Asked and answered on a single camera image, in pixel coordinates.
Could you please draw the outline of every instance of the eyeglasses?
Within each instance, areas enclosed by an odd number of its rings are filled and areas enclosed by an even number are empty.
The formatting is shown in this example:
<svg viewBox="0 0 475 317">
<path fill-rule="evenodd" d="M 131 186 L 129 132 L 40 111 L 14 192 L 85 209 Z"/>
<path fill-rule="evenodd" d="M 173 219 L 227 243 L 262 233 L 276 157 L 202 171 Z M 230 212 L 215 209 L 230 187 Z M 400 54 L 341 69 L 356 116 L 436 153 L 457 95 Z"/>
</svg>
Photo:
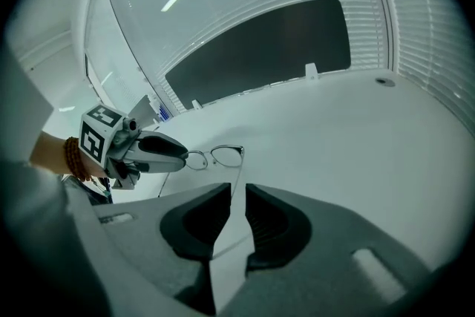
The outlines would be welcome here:
<svg viewBox="0 0 475 317">
<path fill-rule="evenodd" d="M 195 170 L 202 171 L 208 168 L 208 159 L 205 154 L 210 154 L 214 163 L 219 163 L 228 168 L 238 168 L 244 160 L 244 147 L 242 146 L 216 146 L 211 151 L 188 151 L 186 166 Z"/>
</svg>

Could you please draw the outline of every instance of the person's arm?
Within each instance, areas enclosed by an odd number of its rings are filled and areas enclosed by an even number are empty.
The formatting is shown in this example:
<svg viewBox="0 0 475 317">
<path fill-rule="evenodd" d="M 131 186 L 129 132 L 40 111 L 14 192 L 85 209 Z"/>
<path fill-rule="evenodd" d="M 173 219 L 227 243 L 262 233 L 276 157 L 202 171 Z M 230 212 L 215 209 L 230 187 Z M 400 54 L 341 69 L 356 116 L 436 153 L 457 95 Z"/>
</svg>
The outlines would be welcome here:
<svg viewBox="0 0 475 317">
<path fill-rule="evenodd" d="M 66 163 L 65 141 L 51 136 L 46 132 L 39 135 L 35 148 L 31 154 L 30 162 L 34 166 L 41 166 L 57 174 L 71 174 Z M 95 177 L 107 177 L 100 166 L 91 160 L 84 152 L 79 152 L 81 161 L 89 174 Z"/>
</svg>

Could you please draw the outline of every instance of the eyeglass frame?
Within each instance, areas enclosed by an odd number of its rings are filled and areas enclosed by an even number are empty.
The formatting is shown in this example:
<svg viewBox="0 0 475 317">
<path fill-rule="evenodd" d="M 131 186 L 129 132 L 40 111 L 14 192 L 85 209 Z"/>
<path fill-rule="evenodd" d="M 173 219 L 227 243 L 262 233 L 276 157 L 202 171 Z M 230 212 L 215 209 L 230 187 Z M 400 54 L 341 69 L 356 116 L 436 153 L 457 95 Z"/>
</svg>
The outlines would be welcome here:
<svg viewBox="0 0 475 317">
<path fill-rule="evenodd" d="M 240 157 L 241 157 L 241 162 L 238 166 L 225 166 L 224 164 L 222 164 L 216 157 L 213 156 L 213 151 L 216 151 L 217 149 L 219 148 L 232 148 L 236 151 L 239 152 L 240 154 Z M 243 146 L 233 146 L 233 145 L 230 145 L 230 144 L 223 144 L 221 146 L 215 146 L 214 148 L 212 148 L 211 150 L 209 151 L 188 151 L 187 153 L 188 154 L 200 154 L 201 156 L 203 156 L 203 158 L 205 159 L 205 167 L 204 168 L 201 168 L 201 169 L 195 169 L 195 168 L 192 168 L 191 166 L 189 166 L 188 164 L 186 164 L 186 166 L 188 166 L 190 169 L 194 170 L 194 171 L 204 171 L 205 169 L 208 168 L 208 165 L 209 165 L 209 162 L 208 162 L 208 159 L 206 158 L 206 155 L 205 154 L 210 154 L 212 157 L 213 157 L 213 160 L 216 162 L 216 163 L 219 163 L 220 165 L 226 167 L 226 168 L 239 168 L 243 165 L 243 161 L 244 161 L 244 147 Z"/>
</svg>

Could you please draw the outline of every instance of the beaded bracelet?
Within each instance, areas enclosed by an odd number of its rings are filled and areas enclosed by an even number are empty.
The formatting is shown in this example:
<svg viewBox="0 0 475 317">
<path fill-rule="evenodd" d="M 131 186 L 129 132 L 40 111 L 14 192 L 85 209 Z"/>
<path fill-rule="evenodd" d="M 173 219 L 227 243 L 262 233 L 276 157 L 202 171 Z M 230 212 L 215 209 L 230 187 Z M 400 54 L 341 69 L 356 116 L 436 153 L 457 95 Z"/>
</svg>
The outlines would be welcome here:
<svg viewBox="0 0 475 317">
<path fill-rule="evenodd" d="M 79 154 L 79 139 L 77 137 L 68 138 L 65 141 L 64 149 L 66 164 L 71 174 L 82 182 L 90 181 L 91 175 L 86 171 Z"/>
</svg>

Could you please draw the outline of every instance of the white clip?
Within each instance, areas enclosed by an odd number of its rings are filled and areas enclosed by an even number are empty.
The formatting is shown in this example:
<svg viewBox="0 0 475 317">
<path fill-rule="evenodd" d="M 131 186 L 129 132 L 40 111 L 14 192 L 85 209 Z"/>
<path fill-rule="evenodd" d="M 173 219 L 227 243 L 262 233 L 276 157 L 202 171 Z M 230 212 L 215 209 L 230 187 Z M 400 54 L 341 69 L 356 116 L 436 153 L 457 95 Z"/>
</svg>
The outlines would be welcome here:
<svg viewBox="0 0 475 317">
<path fill-rule="evenodd" d="M 318 79 L 317 67 L 314 63 L 305 65 L 305 79 L 307 81 L 313 81 Z"/>
<path fill-rule="evenodd" d="M 191 103 L 193 104 L 193 107 L 195 110 L 201 110 L 203 108 L 203 106 L 201 105 L 201 103 L 199 103 L 197 100 L 193 99 L 191 101 Z"/>
</svg>

